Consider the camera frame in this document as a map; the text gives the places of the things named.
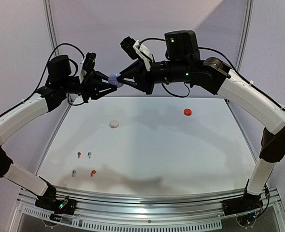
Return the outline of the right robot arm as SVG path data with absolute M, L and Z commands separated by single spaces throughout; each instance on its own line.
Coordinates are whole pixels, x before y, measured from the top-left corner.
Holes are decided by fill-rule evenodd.
M 242 77 L 232 63 L 218 58 L 200 58 L 201 48 L 192 30 L 164 35 L 166 60 L 156 62 L 143 41 L 126 37 L 121 48 L 134 60 L 118 81 L 147 95 L 156 84 L 186 83 L 199 86 L 213 95 L 237 104 L 263 126 L 258 160 L 251 178 L 238 199 L 238 207 L 249 210 L 256 204 L 276 163 L 285 156 L 285 106 L 281 106 L 250 81 Z

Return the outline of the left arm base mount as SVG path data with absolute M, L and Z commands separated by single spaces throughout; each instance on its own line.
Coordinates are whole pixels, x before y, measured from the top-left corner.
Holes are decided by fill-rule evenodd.
M 54 214 L 74 215 L 78 201 L 66 196 L 64 198 L 38 197 L 35 206 L 53 211 Z

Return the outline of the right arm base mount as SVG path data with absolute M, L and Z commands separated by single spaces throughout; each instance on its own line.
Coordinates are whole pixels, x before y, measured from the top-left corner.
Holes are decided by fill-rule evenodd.
M 253 211 L 263 206 L 262 199 L 259 196 L 241 196 L 237 198 L 222 201 L 222 209 L 225 216 Z

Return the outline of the purple charging case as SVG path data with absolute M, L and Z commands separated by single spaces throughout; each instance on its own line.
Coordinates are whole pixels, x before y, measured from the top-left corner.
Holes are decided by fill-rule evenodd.
M 121 74 L 119 73 L 113 73 L 111 75 L 109 75 L 108 77 L 108 83 L 111 85 L 116 86 L 117 88 L 122 87 L 124 84 L 118 82 L 117 78 L 120 76 Z

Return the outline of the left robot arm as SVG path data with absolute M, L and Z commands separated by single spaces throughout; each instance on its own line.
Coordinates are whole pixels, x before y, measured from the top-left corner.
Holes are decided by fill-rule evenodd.
M 79 95 L 84 103 L 88 103 L 116 91 L 117 86 L 110 84 L 106 75 L 94 69 L 95 58 L 95 53 L 87 53 L 79 76 L 71 74 L 71 60 L 67 55 L 51 59 L 47 63 L 48 79 L 45 86 L 0 117 L 0 178 L 10 180 L 41 197 L 41 202 L 50 210 L 60 205 L 58 196 L 50 192 L 54 187 L 15 163 L 6 155 L 2 145 L 31 121 L 59 107 L 69 94 Z

